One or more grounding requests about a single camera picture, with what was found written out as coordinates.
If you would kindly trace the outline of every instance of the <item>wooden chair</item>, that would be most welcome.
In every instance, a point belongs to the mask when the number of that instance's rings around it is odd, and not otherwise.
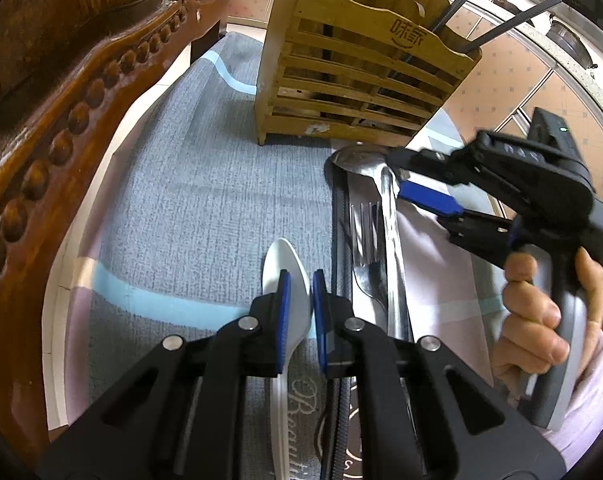
[[[54,257],[127,108],[219,39],[228,1],[0,1],[0,431],[30,466]]]
[[[405,146],[481,58],[430,25],[447,0],[274,0],[256,95],[268,133]]]

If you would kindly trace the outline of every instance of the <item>blue rubber pad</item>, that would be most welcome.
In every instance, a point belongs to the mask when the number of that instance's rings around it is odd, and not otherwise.
[[[463,213],[462,206],[450,195],[414,182],[402,182],[397,197],[438,216],[459,216]]]
[[[315,311],[315,329],[317,330],[317,351],[319,353],[319,368],[326,373],[326,333],[324,329],[324,316],[322,314],[321,295],[319,293],[319,279],[317,272],[312,275],[312,307]]]
[[[277,373],[283,372],[283,365],[286,362],[286,339],[288,337],[288,314],[290,312],[290,273],[286,272],[283,282],[283,295],[281,297],[281,306],[279,310],[279,322],[277,325]]]

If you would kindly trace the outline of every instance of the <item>fingernail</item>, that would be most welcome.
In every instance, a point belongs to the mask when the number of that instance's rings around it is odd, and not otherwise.
[[[559,307],[555,304],[550,304],[547,307],[546,312],[544,312],[541,321],[548,328],[556,328],[561,321],[561,312],[559,311]]]
[[[568,357],[568,351],[570,350],[570,346],[563,339],[558,339],[555,343],[555,347],[552,349],[550,353],[553,361],[557,364],[563,362],[566,357]]]

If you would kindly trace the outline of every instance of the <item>metal spoon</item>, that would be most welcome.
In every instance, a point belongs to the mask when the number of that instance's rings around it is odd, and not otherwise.
[[[386,164],[387,149],[374,144],[346,146],[334,152],[331,162],[342,170],[370,177],[381,197],[386,238],[386,275],[388,281],[388,334],[395,339],[413,341],[406,303],[404,259],[397,228],[399,182]]]

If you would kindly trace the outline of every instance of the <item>metal fork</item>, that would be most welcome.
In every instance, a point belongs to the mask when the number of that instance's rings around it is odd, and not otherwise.
[[[353,272],[361,291],[377,301],[387,311],[388,293],[385,288],[385,238],[383,216],[379,203],[360,204],[359,225],[357,208],[350,206],[350,232],[353,247]]]

